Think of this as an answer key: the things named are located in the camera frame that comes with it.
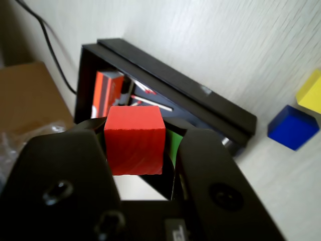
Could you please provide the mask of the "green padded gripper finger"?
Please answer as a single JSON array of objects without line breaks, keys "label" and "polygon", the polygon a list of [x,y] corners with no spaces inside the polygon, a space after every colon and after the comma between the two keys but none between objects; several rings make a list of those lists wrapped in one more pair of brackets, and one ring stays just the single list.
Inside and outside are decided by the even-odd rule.
[{"label": "green padded gripper finger", "polygon": [[184,212],[191,240],[283,240],[257,194],[210,129],[166,119],[179,143],[172,198]]}]

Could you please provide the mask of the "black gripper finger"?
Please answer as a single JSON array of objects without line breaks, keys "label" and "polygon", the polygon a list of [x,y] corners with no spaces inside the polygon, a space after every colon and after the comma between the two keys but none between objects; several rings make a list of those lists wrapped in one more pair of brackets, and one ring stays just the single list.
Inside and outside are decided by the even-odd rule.
[{"label": "black gripper finger", "polygon": [[129,240],[103,139],[106,118],[32,138],[1,193],[1,240]]}]

